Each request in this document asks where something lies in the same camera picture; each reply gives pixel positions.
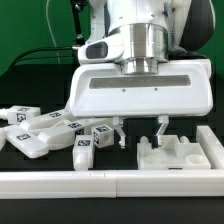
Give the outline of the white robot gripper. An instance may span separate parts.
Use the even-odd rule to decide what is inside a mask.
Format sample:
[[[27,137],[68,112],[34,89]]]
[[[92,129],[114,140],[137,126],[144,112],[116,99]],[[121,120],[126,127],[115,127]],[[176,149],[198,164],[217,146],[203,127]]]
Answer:
[[[122,149],[121,117],[159,116],[152,141],[159,148],[169,116],[203,116],[212,109],[211,73],[208,59],[172,60],[160,64],[154,75],[124,75],[114,63],[83,65],[72,78],[70,110],[76,117],[114,117]]]

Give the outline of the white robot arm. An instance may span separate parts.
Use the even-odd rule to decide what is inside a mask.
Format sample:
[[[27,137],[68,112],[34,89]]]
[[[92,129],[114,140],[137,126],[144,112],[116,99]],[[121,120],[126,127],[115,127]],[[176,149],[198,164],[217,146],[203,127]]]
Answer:
[[[78,50],[69,109],[80,118],[203,116],[213,107],[211,61],[196,54],[215,29],[211,0],[92,1],[92,31]]]

